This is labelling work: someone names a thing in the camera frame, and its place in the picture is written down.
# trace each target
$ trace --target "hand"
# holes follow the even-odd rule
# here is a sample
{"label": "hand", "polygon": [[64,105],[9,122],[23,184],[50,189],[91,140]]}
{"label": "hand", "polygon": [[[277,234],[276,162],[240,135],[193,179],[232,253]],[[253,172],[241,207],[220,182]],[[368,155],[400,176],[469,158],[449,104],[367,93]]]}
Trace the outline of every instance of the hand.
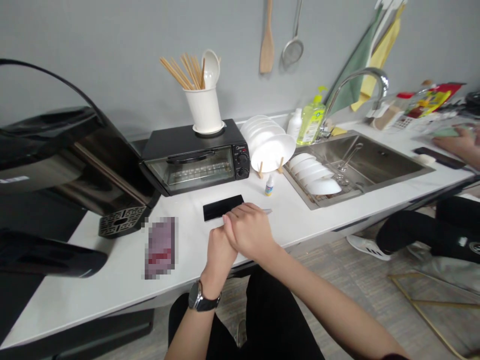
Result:
{"label": "hand", "polygon": [[237,254],[230,245],[223,226],[210,231],[206,265],[200,276],[202,292],[208,300],[220,296]]}
{"label": "hand", "polygon": [[471,136],[470,132],[462,127],[456,127],[455,130],[460,136],[434,137],[433,143],[439,148],[447,150],[449,153],[461,158],[465,153],[475,151],[475,139]]}
{"label": "hand", "polygon": [[260,265],[279,247],[272,236],[267,214],[250,202],[227,212],[223,222],[232,247]]}

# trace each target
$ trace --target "floor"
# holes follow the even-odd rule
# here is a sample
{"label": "floor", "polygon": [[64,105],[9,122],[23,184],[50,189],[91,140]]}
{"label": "floor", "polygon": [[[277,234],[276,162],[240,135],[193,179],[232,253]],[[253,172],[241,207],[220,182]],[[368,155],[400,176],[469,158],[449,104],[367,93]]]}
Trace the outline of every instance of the floor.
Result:
{"label": "floor", "polygon": [[[345,239],[340,239],[297,259],[359,303],[397,339],[412,359],[456,359],[387,278],[388,274],[405,273],[417,263],[407,251],[401,251],[392,261],[385,262],[358,252]],[[236,333],[237,324],[245,317],[247,283],[248,278],[228,280],[217,309],[218,317],[232,334]],[[419,299],[434,299],[443,294],[443,298],[447,297],[445,300],[460,301],[458,298],[448,298],[451,291],[446,292],[445,288],[429,279],[406,279],[402,284],[411,295]],[[325,358],[351,359],[326,333],[306,306],[301,301],[298,302]],[[447,338],[461,354],[470,353],[475,345],[480,344],[480,330],[475,326],[480,321],[480,310],[431,307],[428,314],[435,319],[436,325],[453,329],[446,333]],[[98,359],[163,359],[168,347],[168,315],[168,307],[156,309],[151,334]]]}

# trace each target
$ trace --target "oven window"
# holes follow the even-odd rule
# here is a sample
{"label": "oven window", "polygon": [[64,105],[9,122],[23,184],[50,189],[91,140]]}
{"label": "oven window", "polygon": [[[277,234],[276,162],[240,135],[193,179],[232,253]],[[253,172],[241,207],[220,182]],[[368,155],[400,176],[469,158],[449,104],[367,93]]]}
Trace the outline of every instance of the oven window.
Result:
{"label": "oven window", "polygon": [[195,156],[151,160],[147,165],[169,193],[206,188],[235,176],[230,146],[207,151],[198,160]]}

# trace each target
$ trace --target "wooden spatula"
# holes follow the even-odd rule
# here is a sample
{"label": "wooden spatula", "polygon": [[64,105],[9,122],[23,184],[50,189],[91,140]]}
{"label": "wooden spatula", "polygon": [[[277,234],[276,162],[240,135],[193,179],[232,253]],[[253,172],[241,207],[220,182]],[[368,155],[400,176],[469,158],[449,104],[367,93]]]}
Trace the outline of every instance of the wooden spatula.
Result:
{"label": "wooden spatula", "polygon": [[269,73],[274,67],[275,46],[272,36],[272,7],[272,0],[267,0],[265,35],[260,50],[260,74]]}

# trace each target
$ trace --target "black toaster oven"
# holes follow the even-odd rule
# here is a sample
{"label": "black toaster oven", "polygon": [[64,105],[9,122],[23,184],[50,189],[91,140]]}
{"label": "black toaster oven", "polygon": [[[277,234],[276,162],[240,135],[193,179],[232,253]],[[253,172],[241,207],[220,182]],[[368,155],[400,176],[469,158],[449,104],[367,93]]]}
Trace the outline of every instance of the black toaster oven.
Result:
{"label": "black toaster oven", "polygon": [[232,119],[215,134],[202,135],[192,125],[152,132],[140,168],[164,196],[247,179],[247,142]]}

